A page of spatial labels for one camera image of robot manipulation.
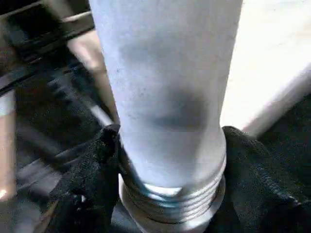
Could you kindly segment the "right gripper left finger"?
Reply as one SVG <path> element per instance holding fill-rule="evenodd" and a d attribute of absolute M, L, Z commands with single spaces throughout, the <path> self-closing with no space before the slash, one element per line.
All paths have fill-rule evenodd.
<path fill-rule="evenodd" d="M 118 201 L 118 125 L 104 127 L 50 194 L 48 233 L 107 233 Z"/>

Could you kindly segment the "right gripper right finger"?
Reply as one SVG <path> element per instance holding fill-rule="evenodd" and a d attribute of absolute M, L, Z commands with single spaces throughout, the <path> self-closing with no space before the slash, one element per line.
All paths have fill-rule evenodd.
<path fill-rule="evenodd" d="M 211 233 L 309 233 L 311 199 L 269 150 L 234 127 L 226 139 L 225 197 Z"/>

